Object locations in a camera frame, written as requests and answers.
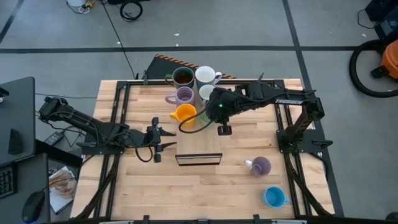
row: desk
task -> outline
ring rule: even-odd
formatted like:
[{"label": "desk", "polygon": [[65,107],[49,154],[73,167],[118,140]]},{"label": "desk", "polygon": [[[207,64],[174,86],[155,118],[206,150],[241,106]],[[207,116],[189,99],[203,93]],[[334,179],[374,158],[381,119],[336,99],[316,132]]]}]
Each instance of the desk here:
[{"label": "desk", "polygon": [[[302,89],[299,79],[284,82],[287,88]],[[101,82],[94,112],[94,117],[101,121],[110,120],[116,83]],[[222,87],[233,88],[234,85]],[[126,124],[145,131],[151,119],[158,116],[159,126],[176,133],[178,124],[169,117],[175,105],[164,101],[164,96],[174,91],[175,88],[165,85],[132,86]],[[301,107],[291,106],[290,110],[295,121]],[[287,127],[283,113],[284,126]],[[121,110],[118,110],[116,121],[120,120],[120,115]],[[272,185],[279,186],[290,197],[284,157],[279,152],[275,135],[278,125],[274,106],[233,116],[230,125],[233,134],[222,136],[220,148],[223,157],[217,166],[179,167],[175,160],[175,145],[165,149],[162,162],[158,164],[140,162],[132,149],[126,149],[120,157],[112,220],[142,220],[144,215],[150,215],[151,220],[252,219],[253,214],[260,214],[261,218],[293,218],[291,203],[274,209],[261,202],[261,193]],[[176,138],[162,137],[162,143]],[[140,152],[142,157],[149,157],[147,149],[140,149]],[[270,160],[272,171],[269,175],[261,178],[249,175],[243,160],[257,156]],[[301,154],[301,159],[308,188],[323,207],[333,213],[322,163],[306,154]],[[98,188],[102,161],[103,156],[95,156],[81,168],[71,217],[83,210]],[[301,214],[304,214],[297,186],[296,191]],[[101,215],[104,215],[107,197],[105,192]]]},{"label": "desk", "polygon": [[[48,170],[45,153],[17,162],[17,193],[0,199],[1,223],[23,223],[22,208],[27,198],[49,185]],[[44,193],[43,207],[36,223],[50,221],[49,189],[46,188]]]}]

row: paper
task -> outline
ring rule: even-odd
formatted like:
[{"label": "paper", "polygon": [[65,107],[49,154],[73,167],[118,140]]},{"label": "paper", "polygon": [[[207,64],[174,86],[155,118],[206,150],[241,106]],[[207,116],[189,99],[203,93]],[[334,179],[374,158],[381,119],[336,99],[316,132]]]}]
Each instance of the paper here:
[{"label": "paper", "polygon": [[49,177],[50,204],[55,214],[73,201],[77,186],[73,178],[75,176],[66,166]]}]

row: gray floor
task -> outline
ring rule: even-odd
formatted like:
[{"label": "gray floor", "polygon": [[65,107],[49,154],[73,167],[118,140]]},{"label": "gray floor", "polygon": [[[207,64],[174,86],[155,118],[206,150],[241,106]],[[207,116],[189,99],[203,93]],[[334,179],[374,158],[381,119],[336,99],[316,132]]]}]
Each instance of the gray floor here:
[{"label": "gray floor", "polygon": [[[302,46],[353,46],[377,38],[356,23],[356,13],[370,0],[289,0]],[[0,1],[0,27],[17,0]],[[121,20],[116,6],[107,5],[125,47],[221,45],[293,46],[281,0],[151,0],[133,23]],[[371,25],[365,14],[361,19]],[[72,13],[64,0],[25,0],[0,49],[66,49],[120,47],[101,5],[88,14]],[[239,78],[301,78],[294,51],[173,51],[128,52],[136,73],[142,74],[155,54],[166,54]],[[347,217],[384,219],[398,212],[398,165],[395,146],[397,98],[375,99],[358,93],[348,78],[351,52],[304,52],[312,87],[322,99],[322,120],[343,210]],[[362,81],[375,90],[393,90],[391,80],[372,80],[369,71],[380,56],[366,52],[358,60]],[[95,96],[100,80],[132,79],[123,53],[0,54],[0,83],[33,76],[36,92]],[[36,97],[39,109],[43,96]],[[94,100],[69,100],[76,109],[92,114]],[[37,122],[37,138],[53,130]],[[76,135],[68,134],[74,140]],[[65,142],[59,146],[71,149]],[[65,210],[61,220],[68,216]]]}]

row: black and orange striped tape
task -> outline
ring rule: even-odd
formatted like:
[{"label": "black and orange striped tape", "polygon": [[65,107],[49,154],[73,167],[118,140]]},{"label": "black and orange striped tape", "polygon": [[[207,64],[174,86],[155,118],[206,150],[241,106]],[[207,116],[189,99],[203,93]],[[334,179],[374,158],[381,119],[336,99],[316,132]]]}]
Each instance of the black and orange striped tape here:
[{"label": "black and orange striped tape", "polygon": [[[162,54],[157,54],[157,55],[155,55],[155,57],[162,58],[164,60],[169,60],[171,62],[179,63],[181,65],[184,65],[184,66],[187,66],[187,67],[191,67],[191,68],[195,68],[195,69],[200,67],[199,65],[195,65],[195,64],[192,64],[192,63],[189,63],[189,62],[184,62],[183,60],[179,60],[179,59],[176,59],[176,58],[168,57],[168,56],[162,55]],[[223,78],[234,79],[236,77],[233,77],[232,75],[223,74]]]}]

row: wooden tabletop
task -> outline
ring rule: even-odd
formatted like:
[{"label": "wooden tabletop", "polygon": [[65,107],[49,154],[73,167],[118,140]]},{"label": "wooden tabletop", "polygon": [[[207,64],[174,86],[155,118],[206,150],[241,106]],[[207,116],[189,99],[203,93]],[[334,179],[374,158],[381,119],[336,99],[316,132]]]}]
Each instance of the wooden tabletop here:
[{"label": "wooden tabletop", "polygon": [[[287,88],[302,89],[299,79],[284,81]],[[116,80],[101,82],[94,112],[94,117],[101,121],[110,120],[116,83]],[[178,123],[169,117],[175,105],[164,101],[164,96],[174,91],[174,88],[166,85],[132,86],[126,124],[130,128],[145,131],[151,119],[158,116],[159,126],[176,133]],[[301,113],[301,107],[291,106],[290,110],[295,121]],[[118,110],[116,121],[120,120],[120,114],[121,110]],[[283,110],[282,117],[284,127],[287,127]],[[119,163],[112,220],[142,220],[144,215],[150,215],[152,220],[249,219],[253,214],[260,214],[261,218],[293,218],[291,203],[283,208],[270,208],[261,202],[263,191],[273,185],[283,189],[290,198],[284,159],[275,135],[278,127],[274,106],[233,116],[230,125],[233,134],[220,136],[223,158],[217,166],[178,166],[175,160],[176,145],[162,153],[162,162],[158,164],[143,163],[132,149],[126,149]],[[176,139],[162,137],[162,143]],[[143,158],[150,156],[148,148],[139,151]],[[269,175],[260,178],[249,175],[249,168],[243,161],[257,156],[270,160],[272,170]],[[322,163],[308,154],[301,154],[301,159],[307,187],[326,210],[334,213]],[[78,215],[96,192],[102,162],[103,156],[95,156],[81,168],[71,217]],[[305,214],[302,195],[297,186],[296,189],[300,211]],[[103,197],[102,215],[107,198],[108,191]]]}]

